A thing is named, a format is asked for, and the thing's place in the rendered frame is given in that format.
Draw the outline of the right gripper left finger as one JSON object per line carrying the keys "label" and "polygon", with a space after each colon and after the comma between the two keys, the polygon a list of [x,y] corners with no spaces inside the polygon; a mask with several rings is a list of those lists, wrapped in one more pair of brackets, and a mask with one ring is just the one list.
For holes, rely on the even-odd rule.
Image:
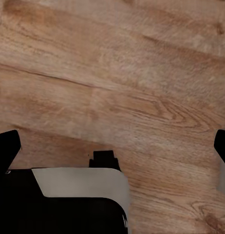
{"label": "right gripper left finger", "polygon": [[21,148],[17,130],[0,134],[0,181]]}

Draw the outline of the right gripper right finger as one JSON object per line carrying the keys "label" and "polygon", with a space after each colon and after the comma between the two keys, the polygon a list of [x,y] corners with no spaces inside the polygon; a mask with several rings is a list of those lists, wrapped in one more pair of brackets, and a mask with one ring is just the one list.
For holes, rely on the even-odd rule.
{"label": "right gripper right finger", "polygon": [[214,141],[214,147],[225,163],[225,131],[218,130]]}

